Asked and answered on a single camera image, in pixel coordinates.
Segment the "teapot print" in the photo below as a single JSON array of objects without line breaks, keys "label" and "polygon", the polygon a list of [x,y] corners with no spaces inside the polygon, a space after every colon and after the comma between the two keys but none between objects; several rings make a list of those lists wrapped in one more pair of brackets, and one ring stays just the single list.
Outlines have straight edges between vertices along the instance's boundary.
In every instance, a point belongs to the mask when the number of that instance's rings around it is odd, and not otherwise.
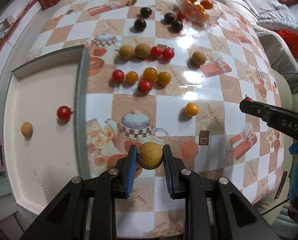
[{"label": "teapot print", "polygon": [[112,119],[107,119],[105,123],[112,128],[114,132],[112,141],[121,153],[128,153],[131,144],[136,144],[138,147],[147,141],[152,141],[159,145],[165,144],[166,142],[163,138],[153,136],[155,132],[160,131],[165,136],[169,136],[165,129],[153,128],[148,116],[137,110],[125,114],[121,118],[121,123],[116,124]]}]

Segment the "silver screw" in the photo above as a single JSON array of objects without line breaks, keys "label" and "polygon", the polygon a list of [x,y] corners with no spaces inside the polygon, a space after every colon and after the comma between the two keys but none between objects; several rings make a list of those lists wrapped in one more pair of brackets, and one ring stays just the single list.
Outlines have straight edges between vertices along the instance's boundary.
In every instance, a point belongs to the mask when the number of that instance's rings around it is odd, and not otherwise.
[{"label": "silver screw", "polygon": [[72,180],[71,180],[71,182],[73,184],[78,184],[80,181],[81,181],[81,178],[80,177],[73,177]]},{"label": "silver screw", "polygon": [[227,178],[225,178],[225,177],[221,177],[221,178],[219,178],[219,182],[221,184],[226,185],[226,184],[228,184],[229,180]]},{"label": "silver screw", "polygon": [[182,173],[183,175],[190,175],[191,170],[190,170],[190,169],[183,169],[183,170],[181,171],[181,173]]},{"label": "silver screw", "polygon": [[110,169],[109,170],[109,174],[111,174],[111,175],[116,175],[116,174],[118,174],[118,170],[117,169]]}]

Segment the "teapot lid print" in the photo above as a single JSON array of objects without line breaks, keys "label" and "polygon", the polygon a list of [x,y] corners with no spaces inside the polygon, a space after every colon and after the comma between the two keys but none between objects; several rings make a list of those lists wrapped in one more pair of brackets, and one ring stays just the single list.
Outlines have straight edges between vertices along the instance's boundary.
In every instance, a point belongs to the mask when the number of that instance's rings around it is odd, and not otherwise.
[{"label": "teapot lid print", "polygon": [[151,135],[151,121],[145,114],[133,110],[121,118],[121,131],[129,138],[144,138]]}]

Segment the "white tray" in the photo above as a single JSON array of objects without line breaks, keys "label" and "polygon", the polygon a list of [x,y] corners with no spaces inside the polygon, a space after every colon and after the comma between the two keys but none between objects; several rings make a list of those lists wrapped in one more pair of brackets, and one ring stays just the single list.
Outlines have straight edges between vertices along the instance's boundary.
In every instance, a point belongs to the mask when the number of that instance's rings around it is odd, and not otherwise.
[{"label": "white tray", "polygon": [[[4,154],[16,202],[40,212],[72,177],[90,177],[85,128],[88,50],[75,46],[36,58],[12,71],[4,109]],[[59,106],[72,108],[68,123]],[[26,139],[24,122],[33,126]]]}]

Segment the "black round fruit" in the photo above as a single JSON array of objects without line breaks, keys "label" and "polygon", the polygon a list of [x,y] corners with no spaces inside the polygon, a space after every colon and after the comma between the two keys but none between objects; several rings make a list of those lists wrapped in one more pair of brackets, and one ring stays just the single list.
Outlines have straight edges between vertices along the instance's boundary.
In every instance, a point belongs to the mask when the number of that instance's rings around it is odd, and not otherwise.
[{"label": "black round fruit", "polygon": [[182,30],[184,26],[182,25],[181,21],[178,20],[174,20],[171,22],[171,28],[175,31],[175,32],[180,32]]},{"label": "black round fruit", "polygon": [[135,29],[142,32],[147,27],[147,23],[144,19],[137,19],[133,26]]},{"label": "black round fruit", "polygon": [[171,23],[175,19],[175,15],[173,13],[166,13],[164,16],[166,23]]},{"label": "black round fruit", "polygon": [[143,7],[140,13],[143,17],[148,18],[152,14],[152,10],[149,7]]}]

